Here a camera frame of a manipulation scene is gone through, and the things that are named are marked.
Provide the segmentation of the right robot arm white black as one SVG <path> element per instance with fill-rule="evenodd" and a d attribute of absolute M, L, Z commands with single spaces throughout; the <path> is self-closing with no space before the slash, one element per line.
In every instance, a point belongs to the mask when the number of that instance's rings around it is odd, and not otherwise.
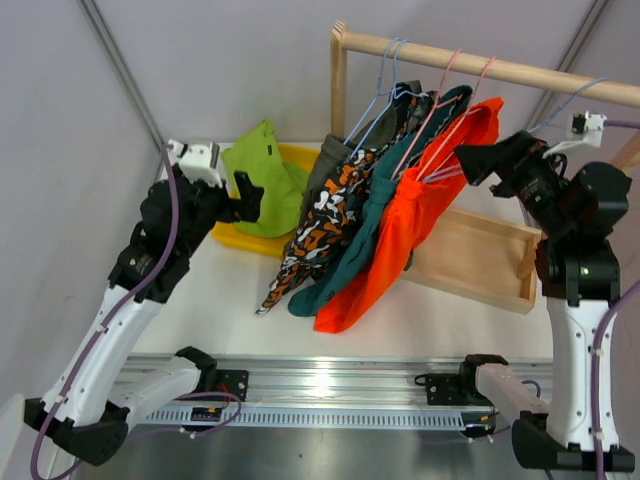
<path fill-rule="evenodd" d="M 498 357 L 470 356 L 456 380 L 468 403 L 489 400 L 509 423 L 518 463 L 544 471 L 591 471 L 597 478 L 631 473 L 635 457 L 616 429 L 611 399 L 614 322 L 631 292 L 609 242 L 627 213 L 631 179 L 606 162 L 585 164 L 572 178 L 562 146 L 520 131 L 493 145 L 455 150 L 467 182 L 488 176 L 491 193 L 521 201 L 543 232 L 535 269 L 552 332 L 552 398 L 536 397 Z"/>

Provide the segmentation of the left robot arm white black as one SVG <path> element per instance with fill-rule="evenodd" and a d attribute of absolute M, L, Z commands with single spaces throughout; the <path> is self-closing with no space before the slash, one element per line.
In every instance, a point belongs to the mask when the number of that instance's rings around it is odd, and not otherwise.
<path fill-rule="evenodd" d="M 113 385 L 148 324 L 189 272 L 190 260 L 218 223 L 255 222 L 264 189 L 237 172 L 236 194 L 225 185 L 191 181 L 178 166 L 152 185 L 140 205 L 141 219 L 108 276 L 108 287 L 90 331 L 71 364 L 41 398 L 26 400 L 24 422 L 76 459 L 99 466 L 149 414 L 175 399 L 222 397 L 217 361 L 192 346 L 144 380 L 114 391 Z"/>

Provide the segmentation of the lime green shorts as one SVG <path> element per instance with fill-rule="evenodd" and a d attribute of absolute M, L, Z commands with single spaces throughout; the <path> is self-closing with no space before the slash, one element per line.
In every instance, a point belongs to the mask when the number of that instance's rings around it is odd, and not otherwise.
<path fill-rule="evenodd" d="M 269 225 L 285 232 L 298 225 L 309 172 L 284 163 L 270 120 L 263 120 L 221 153 L 221 159 L 233 188 L 234 173 L 247 172 L 251 182 L 264 188 L 261 213 L 250 226 Z"/>

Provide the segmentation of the orange shorts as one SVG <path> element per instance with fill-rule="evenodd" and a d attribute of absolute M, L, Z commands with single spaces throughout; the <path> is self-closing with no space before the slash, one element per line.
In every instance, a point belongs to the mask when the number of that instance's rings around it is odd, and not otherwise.
<path fill-rule="evenodd" d="M 502 98 L 494 97 L 472 106 L 426 174 L 460 143 L 494 144 L 500 133 L 499 114 L 503 105 Z M 413 249 L 426 240 L 438 218 L 465 187 L 463 175 L 427 184 L 416 180 L 425 161 L 450 127 L 425 148 L 415 166 L 401 175 L 383 212 L 365 218 L 333 269 L 330 281 L 323 287 L 322 298 L 327 303 L 316 314 L 315 331 L 337 334 L 353 326 L 397 280 Z"/>

